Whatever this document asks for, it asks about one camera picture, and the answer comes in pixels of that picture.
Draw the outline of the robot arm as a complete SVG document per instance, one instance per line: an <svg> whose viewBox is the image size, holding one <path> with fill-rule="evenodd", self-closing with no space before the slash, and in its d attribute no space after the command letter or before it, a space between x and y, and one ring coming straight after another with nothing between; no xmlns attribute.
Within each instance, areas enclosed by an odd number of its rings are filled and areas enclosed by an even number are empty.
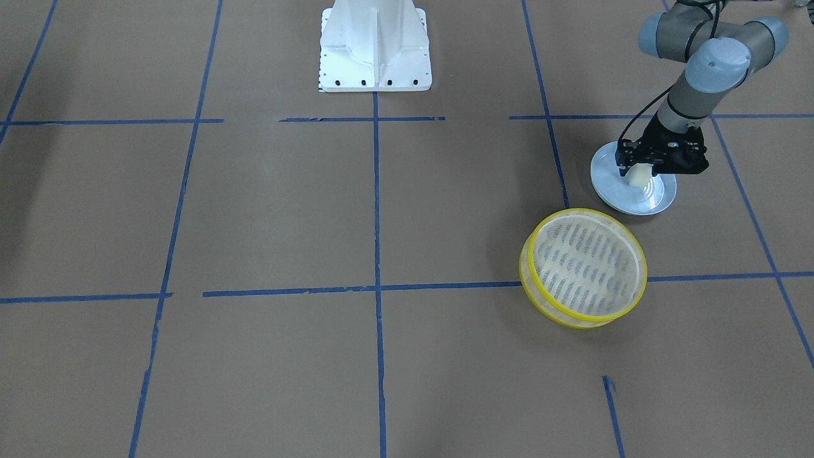
<svg viewBox="0 0 814 458"><path fill-rule="evenodd" d="M684 65L634 142L619 140L620 169L648 164L652 174L700 174L709 166L703 122L728 93L776 60L790 41L779 18L722 22L724 1L677 1L651 15L638 44L650 56Z"/></svg>

